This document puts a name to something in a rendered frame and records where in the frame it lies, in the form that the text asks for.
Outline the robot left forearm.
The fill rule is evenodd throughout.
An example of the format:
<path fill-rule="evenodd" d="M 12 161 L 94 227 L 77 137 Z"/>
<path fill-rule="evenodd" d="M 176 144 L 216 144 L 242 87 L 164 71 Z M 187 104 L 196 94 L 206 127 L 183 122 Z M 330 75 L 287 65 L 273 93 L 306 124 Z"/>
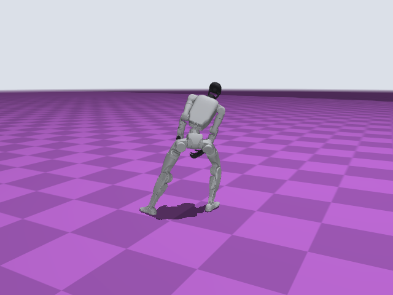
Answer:
<path fill-rule="evenodd" d="M 182 117 L 182 115 L 181 115 L 181 117 Z M 177 136 L 180 136 L 181 139 L 184 138 L 184 130 L 185 130 L 186 124 L 187 123 L 185 121 L 181 120 L 181 118 L 180 118 L 179 126 L 178 126 L 178 129 L 177 129 Z"/>

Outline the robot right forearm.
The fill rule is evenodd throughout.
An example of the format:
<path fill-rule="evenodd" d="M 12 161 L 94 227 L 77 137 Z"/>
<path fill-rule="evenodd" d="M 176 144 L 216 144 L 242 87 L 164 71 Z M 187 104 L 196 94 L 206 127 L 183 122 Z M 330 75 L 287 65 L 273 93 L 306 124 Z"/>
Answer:
<path fill-rule="evenodd" d="M 216 138 L 216 136 L 217 136 L 218 130 L 219 130 L 219 129 L 217 129 L 215 135 L 214 135 L 214 134 L 209 134 L 209 136 L 208 136 L 208 139 L 210 139 L 210 140 L 212 141 L 212 143 L 214 142 L 214 140 L 215 140 L 215 138 Z"/>

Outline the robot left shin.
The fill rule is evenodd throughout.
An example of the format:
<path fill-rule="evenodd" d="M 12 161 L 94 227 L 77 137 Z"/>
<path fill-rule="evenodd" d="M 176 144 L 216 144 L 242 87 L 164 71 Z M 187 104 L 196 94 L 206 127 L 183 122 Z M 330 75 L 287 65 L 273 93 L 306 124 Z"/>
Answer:
<path fill-rule="evenodd" d="M 157 179 L 157 182 L 155 183 L 154 189 L 153 189 L 153 194 L 150 199 L 150 203 L 148 204 L 149 208 L 154 207 L 158 199 L 163 195 L 164 191 L 166 191 L 168 184 L 165 183 L 166 180 L 168 179 L 167 173 L 162 173 Z"/>

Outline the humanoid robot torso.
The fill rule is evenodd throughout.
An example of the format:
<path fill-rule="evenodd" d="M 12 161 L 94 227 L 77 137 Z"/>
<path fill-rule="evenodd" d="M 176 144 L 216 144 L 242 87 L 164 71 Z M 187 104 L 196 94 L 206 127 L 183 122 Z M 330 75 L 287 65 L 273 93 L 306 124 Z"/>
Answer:
<path fill-rule="evenodd" d="M 201 149 L 203 147 L 203 135 L 200 130 L 204 130 L 217 113 L 219 102 L 206 95 L 198 95 L 189 112 L 189 125 L 192 127 L 187 134 L 187 148 Z"/>

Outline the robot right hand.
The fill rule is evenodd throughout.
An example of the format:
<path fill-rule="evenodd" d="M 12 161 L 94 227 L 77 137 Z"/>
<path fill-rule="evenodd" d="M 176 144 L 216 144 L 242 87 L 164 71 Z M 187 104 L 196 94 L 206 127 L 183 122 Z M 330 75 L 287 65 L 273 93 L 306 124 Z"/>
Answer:
<path fill-rule="evenodd" d="M 196 153 L 190 152 L 191 153 L 190 156 L 193 159 L 195 159 L 195 158 L 197 158 L 197 157 L 199 157 L 199 156 L 204 154 L 203 150 L 195 150 L 195 151 L 197 151 L 197 152 Z"/>

